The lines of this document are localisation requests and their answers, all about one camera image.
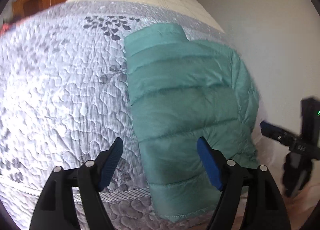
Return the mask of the red patterned cloth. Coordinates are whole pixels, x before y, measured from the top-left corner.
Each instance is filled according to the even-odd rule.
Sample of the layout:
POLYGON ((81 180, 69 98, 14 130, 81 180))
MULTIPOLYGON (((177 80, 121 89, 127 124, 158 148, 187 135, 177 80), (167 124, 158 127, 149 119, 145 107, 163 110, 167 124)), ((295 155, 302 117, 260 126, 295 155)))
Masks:
POLYGON ((4 23, 1 27, 1 35, 4 35, 6 32, 16 28, 17 26, 19 26, 20 24, 22 24, 24 21, 26 20, 26 18, 22 18, 21 16, 14 16, 10 21, 8 21, 7 23, 4 23))

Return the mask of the grey floral quilted bedspread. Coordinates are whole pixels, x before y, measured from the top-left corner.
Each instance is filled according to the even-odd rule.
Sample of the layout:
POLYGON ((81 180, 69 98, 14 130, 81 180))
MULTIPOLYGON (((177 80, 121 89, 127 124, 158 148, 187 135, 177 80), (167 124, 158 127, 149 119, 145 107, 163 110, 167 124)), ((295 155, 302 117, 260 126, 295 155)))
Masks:
POLYGON ((28 229, 56 166, 80 167, 119 137, 124 148, 101 192, 116 229, 186 229, 153 207, 133 129, 124 39, 154 24, 180 25, 189 40, 227 45, 223 32, 178 12, 130 2, 63 3, 1 36, 1 202, 28 229))

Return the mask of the teal puffer jacket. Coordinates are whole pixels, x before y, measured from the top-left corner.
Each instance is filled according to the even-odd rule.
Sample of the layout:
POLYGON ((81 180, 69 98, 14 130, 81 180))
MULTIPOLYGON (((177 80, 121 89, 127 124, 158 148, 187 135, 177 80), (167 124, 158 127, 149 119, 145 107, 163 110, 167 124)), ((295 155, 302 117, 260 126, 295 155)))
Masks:
POLYGON ((227 45, 189 40, 180 25, 154 24, 124 39, 132 122, 155 212, 179 222, 213 210, 196 143, 256 168, 252 142, 259 94, 227 45))

